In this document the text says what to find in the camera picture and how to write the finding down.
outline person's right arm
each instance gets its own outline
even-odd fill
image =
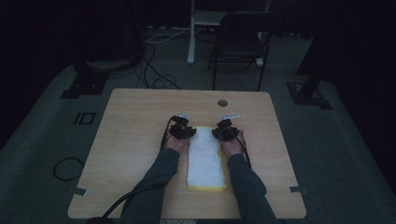
[[[243,142],[241,133],[237,136]],[[233,192],[238,202],[242,223],[278,223],[275,214],[265,198],[266,188],[260,178],[249,167],[244,151],[234,139],[222,142],[223,150],[228,157]]]

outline gray carpet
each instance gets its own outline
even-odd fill
[[[175,31],[157,30],[149,34],[162,32]],[[212,35],[202,33],[198,36],[213,40]],[[396,223],[395,195],[379,172],[334,86],[320,84],[333,110],[294,105],[290,98],[286,81],[305,80],[295,73],[309,44],[310,40],[301,37],[275,37],[262,83],[262,91],[272,96],[297,180],[308,191],[303,196],[307,217],[316,224]],[[175,76],[177,85],[183,90],[210,90],[212,70],[206,67],[212,44],[197,41],[194,65],[187,64],[189,39],[186,35],[153,45],[156,53],[151,64],[157,71]],[[146,59],[151,52],[147,47]],[[259,72],[260,68],[255,66],[245,70],[242,64],[220,64],[217,90],[254,91]],[[53,79],[0,151],[2,224],[86,222],[86,219],[71,219],[67,215],[72,200],[68,191],[78,180],[60,181],[54,178],[52,168],[67,157],[87,159],[112,90],[134,88],[136,84],[137,88],[145,86],[137,82],[135,72],[117,72],[110,75],[102,95],[61,100],[63,90],[69,88],[75,75],[68,67]],[[155,77],[152,70],[147,71],[150,84]],[[93,123],[75,124],[80,112],[95,112]],[[73,176],[81,169],[77,162],[68,161],[59,167],[58,173]],[[306,219],[284,221],[308,223]]]

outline table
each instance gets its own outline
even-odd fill
[[[219,106],[220,99],[228,105]],[[268,93],[129,89],[112,92],[78,182],[78,188],[87,191],[85,196],[74,195],[68,215],[100,217],[129,192],[155,161],[166,123],[179,111],[190,115],[189,125],[197,126],[215,126],[218,117],[239,114],[233,126],[245,131],[252,169],[267,187],[276,217],[305,217],[301,193],[290,192],[298,183]],[[188,152],[182,153],[178,172],[166,187],[162,218],[239,218],[222,159],[228,190],[188,191]],[[120,217],[122,207],[110,217]]]
[[[271,0],[266,2],[264,11],[268,11],[271,5]],[[191,16],[190,16],[190,45],[189,54],[187,56],[187,63],[194,64],[195,61],[195,25],[208,25],[208,26],[219,26],[221,19],[227,14],[224,11],[204,11],[195,10],[195,0],[191,0]],[[261,67],[262,59],[257,59],[256,64]]]

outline hand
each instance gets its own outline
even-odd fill
[[[241,143],[245,144],[244,137],[242,136],[244,131],[239,130],[239,132],[240,133],[236,136],[236,138],[238,138]],[[236,139],[233,139],[229,142],[221,141],[221,145],[222,145],[225,155],[227,156],[228,159],[230,159],[230,157],[234,154],[244,154],[244,149],[242,148],[241,144]]]
[[[182,151],[186,150],[190,141],[190,139],[177,140],[172,134],[169,133],[169,130],[166,134],[165,140],[166,141],[165,144],[163,144],[163,148],[172,148],[180,154]]]

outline chair backrest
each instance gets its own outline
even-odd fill
[[[282,15],[277,12],[234,11],[221,19],[219,28],[273,34],[279,30],[281,23]]]

